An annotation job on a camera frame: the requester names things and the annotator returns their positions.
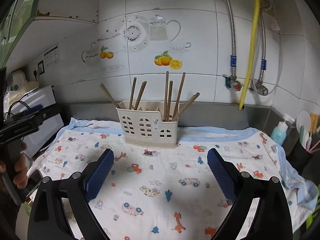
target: cloth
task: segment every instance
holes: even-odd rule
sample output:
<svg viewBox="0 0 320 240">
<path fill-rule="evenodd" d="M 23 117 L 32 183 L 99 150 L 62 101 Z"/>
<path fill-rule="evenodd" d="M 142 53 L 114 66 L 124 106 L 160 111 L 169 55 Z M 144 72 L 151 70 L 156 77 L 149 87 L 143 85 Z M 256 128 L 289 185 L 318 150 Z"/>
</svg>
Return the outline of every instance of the cloth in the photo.
<svg viewBox="0 0 320 240">
<path fill-rule="evenodd" d="M 293 231 L 314 211 L 316 186 L 298 176 L 283 149 L 261 131 L 179 128 L 178 138 L 175 149 L 145 148 L 125 143 L 120 123 L 72 119 L 29 173 L 39 168 L 43 176 L 65 179 L 96 161 L 106 148 L 112 149 L 115 164 L 89 203 L 111 239 L 211 239 L 232 205 L 207 165 L 211 148 L 256 178 L 283 177 Z M 258 201 L 253 200 L 238 239 L 246 236 Z M 67 201 L 65 210 L 80 239 Z"/>
</svg>

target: yellow corrugated pipe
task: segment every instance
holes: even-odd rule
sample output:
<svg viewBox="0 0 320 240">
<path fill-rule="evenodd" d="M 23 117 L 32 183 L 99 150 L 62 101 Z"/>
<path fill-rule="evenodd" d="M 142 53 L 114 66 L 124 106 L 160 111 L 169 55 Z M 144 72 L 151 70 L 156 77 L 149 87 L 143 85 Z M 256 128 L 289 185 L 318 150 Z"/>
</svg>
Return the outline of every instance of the yellow corrugated pipe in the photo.
<svg viewBox="0 0 320 240">
<path fill-rule="evenodd" d="M 253 69 L 253 61 L 254 61 L 254 50 L 255 50 L 255 46 L 256 46 L 256 36 L 257 36 L 259 13 L 260 13 L 260 0 L 254 0 L 254 12 L 253 12 L 252 28 L 251 28 L 248 71 L 247 71 L 247 75 L 245 77 L 244 85 L 242 87 L 241 98 L 240 98 L 238 110 L 243 109 L 244 99 L 247 94 L 248 86 L 249 86 L 250 79 L 251 79 L 251 74 L 252 74 L 252 69 Z"/>
</svg>

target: blue textured pad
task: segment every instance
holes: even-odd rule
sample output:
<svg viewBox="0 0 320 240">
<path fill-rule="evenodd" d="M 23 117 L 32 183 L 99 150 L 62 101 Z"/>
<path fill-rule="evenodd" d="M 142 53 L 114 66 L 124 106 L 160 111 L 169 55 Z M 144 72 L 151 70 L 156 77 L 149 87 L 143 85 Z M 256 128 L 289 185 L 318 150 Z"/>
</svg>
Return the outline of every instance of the blue textured pad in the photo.
<svg viewBox="0 0 320 240">
<path fill-rule="evenodd" d="M 225 198 L 230 199 L 234 203 L 237 199 L 235 194 L 235 184 L 212 149 L 208 152 L 207 161 Z"/>
<path fill-rule="evenodd" d="M 84 199 L 87 203 L 95 199 L 106 180 L 114 163 L 113 151 L 109 150 L 106 156 L 98 165 L 97 169 L 92 173 L 91 177 L 86 181 L 85 190 L 86 194 Z"/>
</svg>

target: wooden chopstick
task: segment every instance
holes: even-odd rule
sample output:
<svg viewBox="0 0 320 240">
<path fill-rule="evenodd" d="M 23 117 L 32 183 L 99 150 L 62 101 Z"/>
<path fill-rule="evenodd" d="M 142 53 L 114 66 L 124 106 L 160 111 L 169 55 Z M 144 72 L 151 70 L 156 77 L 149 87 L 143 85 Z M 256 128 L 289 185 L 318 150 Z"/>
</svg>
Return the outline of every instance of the wooden chopstick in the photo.
<svg viewBox="0 0 320 240">
<path fill-rule="evenodd" d="M 138 109 L 138 106 L 139 106 L 139 103 L 140 103 L 144 88 L 146 87 L 146 84 L 147 84 L 146 81 L 142 82 L 142 84 L 141 84 L 140 91 L 139 91 L 139 94 L 138 94 L 138 97 L 137 97 L 137 101 L 136 101 L 136 105 L 134 106 L 134 110 Z"/>
<path fill-rule="evenodd" d="M 167 115 L 167 100 L 168 100 L 168 81 L 169 81 L 169 71 L 165 73 L 165 92 L 164 92 L 164 110 L 163 110 L 163 121 L 166 120 Z"/>
<path fill-rule="evenodd" d="M 132 109 L 132 101 L 133 101 L 133 95 L 134 95 L 134 89 L 136 87 L 137 78 L 135 77 L 133 79 L 132 89 L 131 89 L 131 96 L 130 96 L 130 103 L 129 103 L 129 110 Z"/>
<path fill-rule="evenodd" d="M 169 114 L 170 114 L 170 106 L 171 106 L 171 96 L 172 96 L 172 86 L 173 81 L 170 80 L 169 84 L 169 94 L 168 94 L 168 105 L 167 105 L 167 114 L 166 114 L 166 121 L 169 122 Z"/>
<path fill-rule="evenodd" d="M 118 103 L 112 98 L 112 96 L 110 95 L 109 91 L 107 90 L 107 88 L 104 86 L 103 83 L 100 84 L 99 86 L 103 92 L 105 92 L 105 94 L 108 96 L 108 98 L 111 100 L 111 102 L 116 106 L 116 108 L 122 109 Z"/>
<path fill-rule="evenodd" d="M 195 101 L 196 98 L 197 98 L 199 95 L 200 95 L 200 93 L 196 93 L 195 95 L 193 95 L 193 96 L 189 99 L 189 101 L 183 106 L 183 108 L 179 111 L 179 113 L 177 113 L 176 116 L 172 118 L 172 122 L 175 122 L 175 121 L 178 119 L 179 115 L 182 114 L 182 113 L 184 112 L 184 110 L 187 109 L 188 106 L 190 106 L 190 105 L 193 103 L 193 101 Z"/>
<path fill-rule="evenodd" d="M 180 101 L 180 96 L 181 96 L 181 91 L 182 91 L 182 87 L 183 87 L 185 76 L 186 76 L 186 73 L 184 72 L 182 74 L 182 78 L 181 78 L 181 82 L 180 82 L 180 87 L 179 87 L 179 91 L 178 91 L 178 95 L 177 95 L 176 105 L 174 106 L 173 117 L 175 117 L 177 112 L 178 112 L 178 106 L 179 106 L 179 101 Z"/>
</svg>

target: metal screw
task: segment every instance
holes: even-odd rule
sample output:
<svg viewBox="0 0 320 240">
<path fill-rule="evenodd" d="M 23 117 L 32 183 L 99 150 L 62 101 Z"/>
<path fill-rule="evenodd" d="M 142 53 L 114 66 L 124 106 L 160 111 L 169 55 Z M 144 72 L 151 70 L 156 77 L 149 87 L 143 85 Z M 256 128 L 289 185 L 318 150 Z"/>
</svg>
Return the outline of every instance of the metal screw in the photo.
<svg viewBox="0 0 320 240">
<path fill-rule="evenodd" d="M 250 174 L 247 173 L 246 171 L 243 171 L 243 172 L 241 172 L 241 176 L 244 178 L 248 178 L 248 177 L 250 177 Z"/>
<path fill-rule="evenodd" d="M 279 182 L 279 179 L 277 177 L 272 177 L 271 180 L 274 182 L 274 183 L 278 183 Z"/>
<path fill-rule="evenodd" d="M 80 178 L 80 176 L 81 176 L 81 173 L 80 173 L 79 171 L 77 171 L 77 172 L 75 172 L 74 174 L 72 174 L 72 177 L 73 177 L 74 179 Z"/>
<path fill-rule="evenodd" d="M 49 181 L 50 177 L 49 176 L 46 176 L 42 179 L 42 182 L 43 183 L 47 183 Z"/>
</svg>

